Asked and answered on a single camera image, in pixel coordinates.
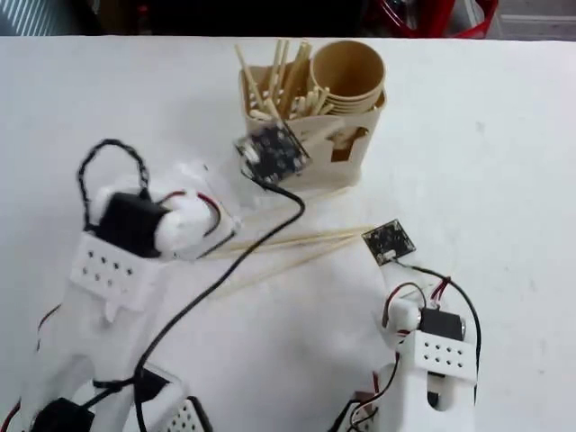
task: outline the wooden holder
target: wooden holder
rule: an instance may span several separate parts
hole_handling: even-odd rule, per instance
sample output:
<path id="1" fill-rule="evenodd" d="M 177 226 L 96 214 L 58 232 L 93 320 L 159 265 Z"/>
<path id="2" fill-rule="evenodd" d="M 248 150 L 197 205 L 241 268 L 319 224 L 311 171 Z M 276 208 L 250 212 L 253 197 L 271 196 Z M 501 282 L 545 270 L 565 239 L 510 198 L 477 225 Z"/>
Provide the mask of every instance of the wooden holder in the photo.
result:
<path id="1" fill-rule="evenodd" d="M 286 74 L 290 72 L 293 63 L 286 65 Z M 267 86 L 272 73 L 272 67 L 249 67 L 254 80 L 264 98 L 267 96 Z M 251 95 L 248 82 L 240 70 L 239 91 L 241 110 L 246 122 L 247 131 L 253 131 L 265 121 L 250 117 L 250 110 L 256 108 L 256 100 Z M 294 96 L 306 96 L 308 92 L 307 77 L 301 78 L 294 91 Z M 316 115 L 294 120 L 285 120 L 293 130 L 306 151 L 312 158 L 312 163 L 299 176 L 292 176 L 282 182 L 282 186 L 292 189 L 304 189 L 315 187 L 342 187 L 354 185 L 361 175 L 361 166 L 365 153 L 370 143 L 370 138 L 386 105 L 386 94 L 382 90 L 374 108 L 368 112 L 351 115 Z M 315 131 L 326 128 L 337 119 L 342 119 L 345 128 L 340 130 L 329 139 L 308 147 L 307 137 Z"/>

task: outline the black circuit board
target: black circuit board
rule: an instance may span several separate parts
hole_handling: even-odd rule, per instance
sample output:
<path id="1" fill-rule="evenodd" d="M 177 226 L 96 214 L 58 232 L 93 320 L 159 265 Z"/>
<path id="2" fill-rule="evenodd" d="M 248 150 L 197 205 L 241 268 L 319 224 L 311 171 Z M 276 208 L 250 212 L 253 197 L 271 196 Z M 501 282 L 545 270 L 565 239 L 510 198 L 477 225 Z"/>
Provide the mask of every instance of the black circuit board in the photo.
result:
<path id="1" fill-rule="evenodd" d="M 310 156 L 283 121 L 270 122 L 236 142 L 247 175 L 276 184 L 300 173 Z"/>
<path id="2" fill-rule="evenodd" d="M 391 261 L 386 255 L 390 251 L 396 252 L 394 257 L 400 258 L 416 250 L 397 219 L 372 231 L 365 232 L 362 238 L 372 252 L 378 266 L 383 266 Z"/>

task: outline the bamboo skewer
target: bamboo skewer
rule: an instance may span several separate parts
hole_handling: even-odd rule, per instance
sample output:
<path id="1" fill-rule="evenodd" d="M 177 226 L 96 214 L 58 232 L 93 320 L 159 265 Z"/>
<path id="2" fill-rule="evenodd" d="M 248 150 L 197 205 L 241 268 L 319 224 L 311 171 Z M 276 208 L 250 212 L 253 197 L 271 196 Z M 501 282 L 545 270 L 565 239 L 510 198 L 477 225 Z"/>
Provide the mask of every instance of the bamboo skewer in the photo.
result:
<path id="1" fill-rule="evenodd" d="M 264 122 L 270 122 L 274 118 L 270 114 L 266 114 L 265 112 L 261 112 L 259 110 L 250 110 L 250 117 L 256 120 L 262 120 Z"/>
<path id="2" fill-rule="evenodd" d="M 280 89 L 283 87 L 284 84 L 284 74 L 286 72 L 286 59 L 288 58 L 289 48 L 290 48 L 290 41 L 285 40 L 282 50 L 282 60 L 280 61 L 280 70 L 278 71 L 278 80 L 276 81 L 276 84 L 274 86 L 274 94 L 271 96 L 274 102 L 278 100 Z"/>
<path id="3" fill-rule="evenodd" d="M 272 102 L 272 99 L 270 99 L 269 97 L 266 98 L 266 100 L 264 101 L 264 105 L 275 119 L 280 119 L 280 114 L 278 113 L 278 110 L 276 110 L 276 107 L 274 105 L 274 102 Z"/>
<path id="4" fill-rule="evenodd" d="M 326 115 L 330 111 L 334 109 L 334 105 L 332 103 L 327 103 L 324 107 L 320 110 L 319 115 Z"/>
<path id="5" fill-rule="evenodd" d="M 246 61 L 244 61 L 244 56 L 242 55 L 242 51 L 240 50 L 240 46 L 238 44 L 234 45 L 234 50 L 236 50 L 236 54 L 238 55 L 238 60 L 240 60 L 240 65 L 242 65 L 242 70 L 244 70 L 244 75 L 246 76 L 246 80 L 248 82 L 248 86 L 250 87 L 250 91 L 254 94 L 256 98 L 256 103 L 258 105 L 258 109 L 260 111 L 264 110 L 264 102 L 262 101 L 262 96 L 260 95 L 260 91 L 258 90 L 258 85 L 254 78 L 252 77 L 252 73 L 248 68 Z"/>
<path id="6" fill-rule="evenodd" d="M 296 55 L 296 60 L 292 63 L 292 68 L 290 73 L 286 78 L 286 84 L 284 85 L 284 91 L 280 103 L 278 105 L 278 111 L 281 115 L 287 116 L 288 104 L 293 100 L 293 94 L 295 91 L 295 86 L 297 84 L 298 78 L 302 72 L 302 63 L 305 64 L 306 60 L 310 56 L 312 46 L 308 42 L 303 42 L 298 49 L 298 54 Z"/>
<path id="7" fill-rule="evenodd" d="M 341 194 L 345 194 L 350 190 L 351 190 L 350 186 L 339 187 L 338 189 L 332 189 L 327 192 L 318 193 L 310 198 L 304 198 L 304 201 L 306 202 L 306 205 L 310 206 L 315 203 L 322 202 L 330 198 L 334 198 L 336 196 L 340 196 Z M 274 207 L 273 209 L 261 211 L 260 213 L 253 213 L 244 218 L 243 222 L 248 223 L 250 221 L 257 220 L 263 217 L 269 217 L 271 214 L 274 214 L 275 212 L 281 212 L 289 208 L 291 208 L 290 204 L 284 204 L 278 207 Z"/>
<path id="8" fill-rule="evenodd" d="M 299 117 L 303 117 L 305 113 L 306 113 L 306 98 L 300 96 L 298 98 L 298 107 L 296 108 L 296 114 L 298 114 Z"/>
<path id="9" fill-rule="evenodd" d="M 223 286 L 220 288 L 219 291 L 216 291 L 211 296 L 211 298 L 212 299 L 219 299 L 219 298 L 223 298 L 223 297 L 228 297 L 229 295 L 237 293 L 239 290 L 246 288 L 250 285 L 261 283 L 265 279 L 268 279 L 272 276 L 279 275 L 279 274 L 286 272 L 287 270 L 290 270 L 292 268 L 307 264 L 310 261 L 313 261 L 314 259 L 318 259 L 320 257 L 324 257 L 328 254 L 331 254 L 332 252 L 334 252 L 338 249 L 341 249 L 344 246 L 347 246 L 358 239 L 360 239 L 360 237 L 358 237 L 358 236 L 352 236 L 349 238 L 345 238 L 345 239 L 340 240 L 339 242 L 337 242 L 333 245 L 330 245 L 329 247 L 322 249 L 320 251 L 312 252 L 311 254 L 309 254 L 307 256 L 303 256 L 302 258 L 297 258 L 297 259 L 295 259 L 289 263 L 283 263 L 282 265 L 273 267 L 267 271 L 264 271 L 263 273 L 256 274 L 256 275 L 249 277 L 249 278 L 247 278 L 243 281 L 240 281 L 238 283 L 231 283 L 228 286 Z"/>
<path id="10" fill-rule="evenodd" d="M 310 115 L 318 115 L 320 113 L 320 109 L 322 108 L 322 105 L 326 102 L 326 98 L 328 97 L 328 93 L 330 93 L 330 89 L 326 87 L 320 90 L 320 92 L 321 95 L 319 96 L 318 101 L 316 102 L 316 106 L 312 108 Z"/>
<path id="11" fill-rule="evenodd" d="M 274 101 L 274 87 L 276 80 L 276 73 L 278 72 L 278 62 L 280 61 L 280 49 L 282 48 L 282 40 L 276 41 L 276 50 L 274 51 L 274 64 L 272 65 L 272 72 L 270 74 L 270 80 L 268 81 L 268 97 Z"/>
<path id="12" fill-rule="evenodd" d="M 320 243 L 322 241 L 347 238 L 350 236 L 363 234 L 373 229 L 374 226 L 372 225 L 364 225 L 347 229 L 327 229 L 325 231 L 315 232 L 311 234 L 287 236 L 284 238 L 278 238 L 276 240 L 270 240 L 269 242 L 265 243 L 264 245 L 256 249 L 255 253 L 265 252 L 268 250 L 274 250 L 278 248 L 290 248 L 292 246 L 309 245 L 313 243 Z M 212 258 L 220 259 L 223 257 L 228 257 L 229 255 L 235 255 L 238 252 L 244 251 L 253 243 L 254 240 L 235 242 L 227 247 L 221 247 L 218 251 L 215 251 L 210 255 L 208 255 L 206 259 L 212 259 Z"/>

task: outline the white tabletop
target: white tabletop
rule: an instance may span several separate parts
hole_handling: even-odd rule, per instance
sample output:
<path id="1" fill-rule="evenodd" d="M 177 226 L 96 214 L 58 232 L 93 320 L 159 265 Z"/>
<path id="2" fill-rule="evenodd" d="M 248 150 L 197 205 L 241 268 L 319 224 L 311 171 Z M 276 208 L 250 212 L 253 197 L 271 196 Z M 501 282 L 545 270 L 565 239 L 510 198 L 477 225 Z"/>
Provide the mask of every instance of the white tabletop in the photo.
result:
<path id="1" fill-rule="evenodd" d="M 233 43 L 0 40 L 0 413 L 19 395 L 39 318 L 64 290 L 81 157 L 103 137 L 137 147 L 153 173 L 230 151 L 244 130 Z M 387 64 L 389 102 L 362 181 L 299 229 L 400 218 L 418 247 L 410 261 L 453 275 L 480 314 L 478 430 L 572 430 L 576 44 L 368 43 Z M 274 54 L 270 40 L 241 45 L 249 63 Z M 88 175 L 92 191 L 132 169 L 106 158 Z M 225 265 L 179 269 L 160 321 Z M 191 384 L 216 430 L 326 430 L 392 360 L 374 323 L 385 290 L 358 242 L 207 301 L 153 359 Z"/>

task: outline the black wire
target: black wire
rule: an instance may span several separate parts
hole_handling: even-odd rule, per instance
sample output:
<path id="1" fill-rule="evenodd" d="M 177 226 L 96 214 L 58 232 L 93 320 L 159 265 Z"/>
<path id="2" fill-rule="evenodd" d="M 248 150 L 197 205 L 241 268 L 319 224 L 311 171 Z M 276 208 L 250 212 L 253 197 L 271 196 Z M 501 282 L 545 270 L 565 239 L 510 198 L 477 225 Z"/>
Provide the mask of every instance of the black wire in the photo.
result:
<path id="1" fill-rule="evenodd" d="M 134 404 L 136 406 L 136 418 L 138 420 L 138 426 L 140 432 L 148 432 L 146 429 L 146 424 L 144 422 L 144 415 L 142 413 L 142 401 L 140 398 L 140 386 L 139 386 L 139 379 L 142 376 L 144 371 L 144 364 L 148 361 L 152 352 L 156 349 L 160 341 L 166 336 L 166 334 L 180 321 L 188 312 L 190 312 L 195 306 L 198 305 L 202 300 L 208 297 L 211 293 L 213 293 L 219 286 L 221 286 L 229 277 L 230 275 L 238 268 L 238 266 L 252 253 L 254 252 L 260 245 L 265 243 L 275 234 L 286 228 L 287 226 L 296 222 L 306 211 L 306 204 L 298 195 L 295 195 L 289 191 L 286 191 L 280 186 L 275 184 L 269 184 L 263 182 L 259 179 L 252 178 L 253 182 L 257 185 L 260 185 L 263 189 L 274 192 L 275 194 L 280 194 L 285 196 L 286 198 L 291 199 L 295 203 L 300 206 L 300 209 L 294 214 L 290 219 L 286 220 L 285 222 L 281 223 L 277 227 L 268 231 L 264 236 L 259 238 L 255 241 L 250 247 L 248 247 L 233 263 L 232 265 L 224 272 L 224 274 L 210 287 L 206 290 L 201 292 L 194 300 L 188 303 L 182 310 L 180 310 L 154 337 L 148 348 L 144 351 L 144 354 L 140 357 L 138 363 L 136 364 L 136 368 L 134 370 L 134 378 L 136 383 L 134 385 Z"/>
<path id="2" fill-rule="evenodd" d="M 386 387 L 384 387 L 382 390 L 380 390 L 379 392 L 377 392 L 373 397 L 371 397 L 370 399 L 365 400 L 364 402 L 362 402 L 360 405 L 358 405 L 356 408 L 354 408 L 354 410 L 350 413 L 350 427 L 355 428 L 360 421 L 357 422 L 353 422 L 353 418 L 355 416 L 355 414 L 361 410 L 363 407 L 370 405 L 372 402 L 374 401 L 378 401 L 392 386 L 392 382 L 394 381 L 394 377 L 396 376 L 396 372 L 398 371 L 398 363 L 400 362 L 400 355 L 398 353 L 396 353 L 396 362 L 394 363 L 394 369 L 392 369 L 392 373 L 390 375 L 390 379 L 388 380 L 388 382 L 386 383 Z"/>
<path id="3" fill-rule="evenodd" d="M 472 317 L 474 319 L 474 326 L 476 327 L 476 376 L 478 376 L 478 372 L 480 371 L 480 352 L 482 350 L 482 330 L 480 327 L 480 319 L 478 318 L 478 313 L 476 312 L 476 308 L 474 308 L 474 304 L 472 303 L 472 300 L 470 300 L 470 297 L 468 297 L 468 294 L 466 294 L 466 291 L 460 285 L 458 285 L 458 283 L 454 282 L 451 277 L 444 276 L 443 274 L 435 272 L 434 270 L 420 267 L 418 265 L 403 264 L 400 261 L 398 261 L 397 259 L 394 259 L 393 261 L 402 267 L 411 268 L 412 270 L 416 270 L 417 272 L 424 273 L 425 275 L 432 275 L 432 276 L 435 276 L 439 279 L 442 279 L 442 280 L 446 281 L 448 284 L 452 285 L 452 287 L 454 287 L 454 289 L 456 289 L 460 293 L 460 295 L 462 295 L 462 297 L 464 298 L 464 301 L 466 302 L 466 304 L 468 305 L 468 308 L 470 309 L 470 312 L 472 313 Z M 476 388 L 477 388 L 477 386 L 474 386 L 474 400 L 475 401 L 476 401 Z"/>
<path id="4" fill-rule="evenodd" d="M 139 185 L 140 185 L 140 197 L 145 199 L 150 199 L 150 194 L 148 191 L 149 183 L 149 171 L 144 163 L 144 160 L 134 147 L 128 146 L 121 142 L 119 139 L 103 139 L 99 144 L 93 146 L 82 163 L 76 174 L 76 179 L 78 181 L 78 186 L 80 187 L 80 195 L 82 196 L 82 204 L 84 205 L 84 230 L 90 230 L 92 228 L 90 224 L 90 199 L 88 198 L 88 191 L 86 190 L 86 183 L 84 181 L 84 174 L 88 164 L 94 160 L 98 152 L 104 147 L 118 147 L 123 149 L 136 161 L 139 171 Z"/>
<path id="5" fill-rule="evenodd" d="M 209 254 L 214 252 L 216 249 L 220 249 L 226 243 L 231 241 L 234 238 L 234 236 L 236 236 L 236 231 L 233 229 L 227 237 L 223 238 L 221 241 L 216 243 L 214 246 L 208 248 L 208 250 L 202 252 L 196 259 L 207 257 Z"/>
<path id="6" fill-rule="evenodd" d="M 366 421 L 368 421 L 369 419 L 373 419 L 374 416 L 376 414 L 378 414 L 378 410 L 380 408 L 376 407 L 375 409 L 373 409 L 372 413 L 368 416 L 368 417 L 364 417 L 361 420 L 358 420 L 354 425 L 351 425 L 346 432 L 350 432 L 351 430 L 354 430 L 355 432 L 361 432 L 360 429 L 358 429 L 358 425 L 361 425 L 362 423 L 365 423 Z"/>

